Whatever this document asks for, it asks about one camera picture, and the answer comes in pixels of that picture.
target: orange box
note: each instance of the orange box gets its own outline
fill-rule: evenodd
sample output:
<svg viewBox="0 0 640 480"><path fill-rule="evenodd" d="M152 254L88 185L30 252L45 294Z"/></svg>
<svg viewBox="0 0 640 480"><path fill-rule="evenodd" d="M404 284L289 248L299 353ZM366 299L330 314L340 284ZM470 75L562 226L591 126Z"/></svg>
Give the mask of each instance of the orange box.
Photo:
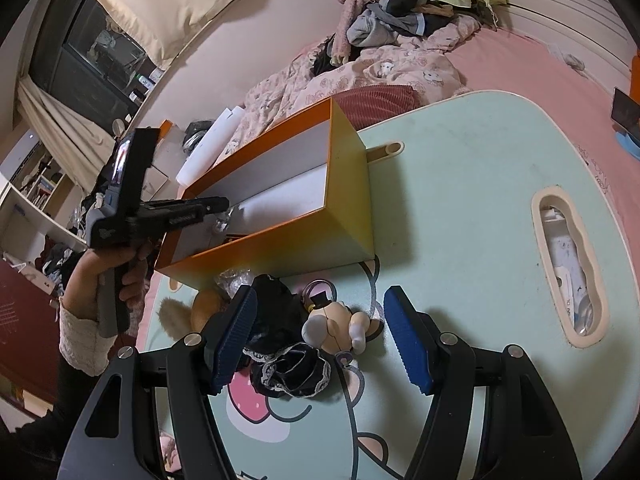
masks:
<svg viewBox="0 0 640 480"><path fill-rule="evenodd" d="M164 238L156 270L203 289L227 269L273 276L374 256L364 144L332 100L278 124L209 170L183 198L226 196L236 206L222 243L214 215Z"/></svg>

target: white paper roll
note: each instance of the white paper roll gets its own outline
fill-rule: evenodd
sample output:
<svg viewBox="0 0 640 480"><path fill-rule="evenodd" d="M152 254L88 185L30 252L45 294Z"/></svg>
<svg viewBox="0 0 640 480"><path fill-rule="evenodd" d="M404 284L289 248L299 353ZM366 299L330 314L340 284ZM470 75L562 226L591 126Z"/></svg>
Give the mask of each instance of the white paper roll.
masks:
<svg viewBox="0 0 640 480"><path fill-rule="evenodd" d="M181 186L189 187L207 173L231 140L243 116L244 109L239 106L233 111L225 108L178 172L175 179Z"/></svg>

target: phone screen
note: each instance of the phone screen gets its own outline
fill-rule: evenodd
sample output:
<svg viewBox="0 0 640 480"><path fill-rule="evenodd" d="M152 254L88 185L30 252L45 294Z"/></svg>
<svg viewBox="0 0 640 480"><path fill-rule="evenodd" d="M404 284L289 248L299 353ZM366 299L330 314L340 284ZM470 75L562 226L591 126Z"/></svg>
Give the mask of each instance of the phone screen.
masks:
<svg viewBox="0 0 640 480"><path fill-rule="evenodd" d="M113 176L111 177L112 186L120 186L122 184L122 174L124 173L124 165L127 161L127 153L129 152L130 142L131 139L127 139L118 148L116 162L113 165Z"/></svg>

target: hand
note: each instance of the hand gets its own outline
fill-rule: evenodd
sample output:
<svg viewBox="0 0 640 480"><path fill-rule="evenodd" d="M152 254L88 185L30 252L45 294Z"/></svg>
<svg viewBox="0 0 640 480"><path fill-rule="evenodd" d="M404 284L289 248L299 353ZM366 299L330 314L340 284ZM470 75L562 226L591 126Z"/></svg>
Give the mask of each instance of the hand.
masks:
<svg viewBox="0 0 640 480"><path fill-rule="evenodd" d="M136 261L136 264L122 277L124 286L120 290L120 299L126 301L129 308L140 306L145 294L146 257L151 250L150 242L146 242L138 250L130 247L89 249L82 255L69 278L61 302L63 308L78 319L96 321L98 277L106 270L119 267L131 260Z"/></svg>

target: sleeve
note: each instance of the sleeve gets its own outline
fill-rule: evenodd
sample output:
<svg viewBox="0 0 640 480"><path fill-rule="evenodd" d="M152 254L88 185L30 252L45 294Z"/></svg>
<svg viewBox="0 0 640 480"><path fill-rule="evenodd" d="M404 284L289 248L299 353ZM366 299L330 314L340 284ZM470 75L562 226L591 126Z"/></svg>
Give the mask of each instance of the sleeve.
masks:
<svg viewBox="0 0 640 480"><path fill-rule="evenodd" d="M106 368L113 341L98 335L96 322L60 309L58 397L43 418L0 436L0 458L10 464L9 478L57 478L66 444L98 375Z"/></svg>

